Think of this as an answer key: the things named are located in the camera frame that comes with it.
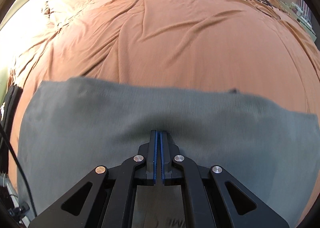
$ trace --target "metal pin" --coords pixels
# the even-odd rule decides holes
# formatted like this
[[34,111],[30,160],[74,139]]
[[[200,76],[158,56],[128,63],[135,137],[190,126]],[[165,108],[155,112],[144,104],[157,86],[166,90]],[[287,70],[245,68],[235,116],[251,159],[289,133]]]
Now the metal pin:
[[178,161],[178,162],[184,161],[184,156],[182,156],[182,155],[176,155],[176,156],[174,157],[174,160],[175,160],[175,161]]
[[134,156],[133,160],[134,160],[135,162],[140,162],[140,161],[143,160],[143,156],[142,156],[142,155],[136,155],[136,156]]
[[212,168],[212,171],[215,172],[215,173],[217,173],[217,174],[219,174],[219,173],[222,172],[222,168],[221,168],[220,166],[214,166],[214,167]]
[[97,173],[97,174],[102,174],[102,173],[104,173],[105,171],[106,171],[106,168],[103,167],[103,166],[99,166],[99,167],[96,168],[96,173]]

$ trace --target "striped fabric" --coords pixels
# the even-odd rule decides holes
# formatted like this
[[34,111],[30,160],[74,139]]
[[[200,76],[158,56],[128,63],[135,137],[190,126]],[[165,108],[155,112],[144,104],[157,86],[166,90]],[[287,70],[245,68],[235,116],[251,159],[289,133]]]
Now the striped fabric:
[[311,24],[311,10],[310,10],[310,8],[307,6],[307,4],[304,2],[304,0],[298,0],[298,5],[300,6],[300,8],[303,11],[301,16],[303,16],[303,18],[305,18],[308,21],[308,23]]

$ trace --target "triangular cutout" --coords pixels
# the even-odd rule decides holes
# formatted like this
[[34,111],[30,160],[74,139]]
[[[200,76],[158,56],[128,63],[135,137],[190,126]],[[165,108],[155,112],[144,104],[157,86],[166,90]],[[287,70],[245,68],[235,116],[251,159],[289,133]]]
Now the triangular cutout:
[[83,187],[81,187],[75,194],[73,194],[67,201],[65,201],[61,209],[71,213],[74,216],[78,216],[84,205],[85,200],[88,197],[90,189],[92,187],[91,182],[87,182]]
[[257,208],[256,204],[242,193],[233,183],[228,181],[225,182],[225,185],[239,215],[243,216]]

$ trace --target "blue strip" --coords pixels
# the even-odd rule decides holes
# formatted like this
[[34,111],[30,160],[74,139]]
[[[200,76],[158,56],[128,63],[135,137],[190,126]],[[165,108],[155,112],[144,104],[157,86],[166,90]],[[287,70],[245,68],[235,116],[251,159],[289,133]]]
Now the blue strip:
[[160,132],[160,145],[161,145],[161,178],[162,178],[162,183],[164,184],[164,157],[163,157],[162,132]]
[[153,155],[153,183],[154,184],[156,184],[156,178],[157,178],[157,148],[158,148],[158,131],[156,131],[155,152]]

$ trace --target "mattress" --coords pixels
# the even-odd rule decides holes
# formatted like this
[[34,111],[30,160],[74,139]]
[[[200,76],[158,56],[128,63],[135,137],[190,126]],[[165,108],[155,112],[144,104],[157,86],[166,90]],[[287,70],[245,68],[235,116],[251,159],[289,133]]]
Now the mattress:
[[[11,133],[15,151],[41,81],[74,76],[145,87],[237,88],[320,115],[319,51],[278,0],[49,0],[43,16],[46,30],[11,68],[10,82],[24,88]],[[12,159],[9,169],[16,186]],[[319,191],[318,181],[303,215]]]

